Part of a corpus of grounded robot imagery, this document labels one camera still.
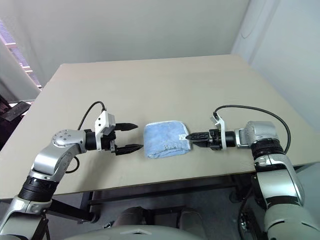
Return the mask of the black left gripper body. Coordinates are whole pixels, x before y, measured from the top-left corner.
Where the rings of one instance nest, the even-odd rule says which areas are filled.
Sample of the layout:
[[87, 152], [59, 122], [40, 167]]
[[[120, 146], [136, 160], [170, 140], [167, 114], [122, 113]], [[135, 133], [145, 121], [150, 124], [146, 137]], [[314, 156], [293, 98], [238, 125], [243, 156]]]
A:
[[103, 134], [101, 138], [101, 149], [105, 151], [115, 152], [116, 150], [116, 133], [111, 131], [109, 134]]

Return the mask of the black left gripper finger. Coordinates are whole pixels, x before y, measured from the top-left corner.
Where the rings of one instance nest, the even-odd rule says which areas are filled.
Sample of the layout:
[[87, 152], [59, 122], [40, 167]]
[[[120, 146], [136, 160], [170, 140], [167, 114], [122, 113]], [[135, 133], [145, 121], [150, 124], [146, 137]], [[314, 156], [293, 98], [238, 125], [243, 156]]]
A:
[[117, 123], [114, 127], [114, 131], [131, 131], [138, 128], [139, 126], [133, 123]]
[[119, 156], [119, 155], [131, 154], [135, 151], [140, 150], [142, 147], [143, 145], [141, 144], [128, 144], [122, 147], [118, 147], [117, 145], [115, 145], [115, 155]]

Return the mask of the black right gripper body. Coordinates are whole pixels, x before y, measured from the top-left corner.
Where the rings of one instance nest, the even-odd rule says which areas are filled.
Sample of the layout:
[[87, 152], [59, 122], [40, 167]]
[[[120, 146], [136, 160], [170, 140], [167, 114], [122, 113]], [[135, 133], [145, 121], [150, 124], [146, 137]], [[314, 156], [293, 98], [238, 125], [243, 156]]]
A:
[[209, 147], [212, 150], [222, 150], [221, 132], [218, 129], [210, 129], [209, 136]]

